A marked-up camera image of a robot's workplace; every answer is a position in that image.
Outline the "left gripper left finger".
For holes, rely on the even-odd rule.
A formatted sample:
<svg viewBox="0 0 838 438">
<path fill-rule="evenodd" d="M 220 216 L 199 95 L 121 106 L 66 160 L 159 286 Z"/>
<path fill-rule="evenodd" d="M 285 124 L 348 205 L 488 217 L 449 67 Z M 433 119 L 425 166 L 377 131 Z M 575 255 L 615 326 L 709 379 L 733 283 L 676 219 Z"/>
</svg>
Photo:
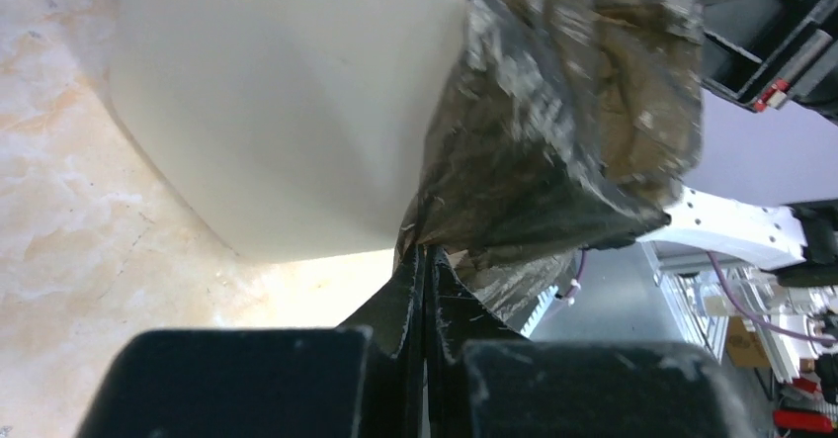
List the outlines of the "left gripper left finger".
<svg viewBox="0 0 838 438">
<path fill-rule="evenodd" d="M 424 408 L 425 251 L 408 248 L 391 278 L 342 322 L 370 334 L 359 385 L 361 437 L 419 437 Z"/>
</svg>

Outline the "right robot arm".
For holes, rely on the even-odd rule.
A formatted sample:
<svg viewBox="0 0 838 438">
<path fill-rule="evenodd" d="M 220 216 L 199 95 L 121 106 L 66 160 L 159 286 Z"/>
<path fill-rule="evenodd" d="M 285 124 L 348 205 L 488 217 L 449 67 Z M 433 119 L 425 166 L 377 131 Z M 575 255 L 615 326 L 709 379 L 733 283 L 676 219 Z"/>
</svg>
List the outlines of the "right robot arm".
<svg viewBox="0 0 838 438">
<path fill-rule="evenodd" d="M 705 0 L 702 82 L 754 114 L 794 102 L 837 121 L 837 0 Z M 785 287 L 837 283 L 837 202 L 759 207 L 691 188 L 645 236 L 736 257 Z"/>
</svg>

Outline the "cream plastic trash bin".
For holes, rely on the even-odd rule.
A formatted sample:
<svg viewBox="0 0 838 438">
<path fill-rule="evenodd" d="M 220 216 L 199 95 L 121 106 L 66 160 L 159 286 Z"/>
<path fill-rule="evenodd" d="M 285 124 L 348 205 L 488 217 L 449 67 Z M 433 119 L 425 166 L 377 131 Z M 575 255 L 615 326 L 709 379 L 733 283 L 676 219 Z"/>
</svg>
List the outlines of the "cream plastic trash bin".
<svg viewBox="0 0 838 438">
<path fill-rule="evenodd" d="M 466 0 L 120 0 L 116 113 L 237 253 L 396 242 Z"/>
</svg>

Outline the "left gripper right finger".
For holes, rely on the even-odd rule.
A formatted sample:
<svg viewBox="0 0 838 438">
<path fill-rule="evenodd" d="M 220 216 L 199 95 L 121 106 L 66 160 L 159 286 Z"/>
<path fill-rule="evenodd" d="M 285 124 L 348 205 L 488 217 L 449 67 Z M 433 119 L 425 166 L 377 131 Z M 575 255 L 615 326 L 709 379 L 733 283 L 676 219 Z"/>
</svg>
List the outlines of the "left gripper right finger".
<svg viewBox="0 0 838 438">
<path fill-rule="evenodd" d="M 432 437 L 486 437 L 496 389 L 495 346 L 522 336 L 461 282 L 440 247 L 425 250 L 425 363 Z"/>
</svg>

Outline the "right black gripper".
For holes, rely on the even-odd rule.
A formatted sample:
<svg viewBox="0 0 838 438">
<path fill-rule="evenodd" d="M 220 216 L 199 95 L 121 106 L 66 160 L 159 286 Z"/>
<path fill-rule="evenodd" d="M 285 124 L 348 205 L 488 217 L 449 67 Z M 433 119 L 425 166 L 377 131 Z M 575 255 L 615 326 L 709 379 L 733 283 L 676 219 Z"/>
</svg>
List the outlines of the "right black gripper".
<svg viewBox="0 0 838 438">
<path fill-rule="evenodd" d="M 702 83 L 752 113 L 837 121 L 837 0 L 704 0 Z"/>
</svg>

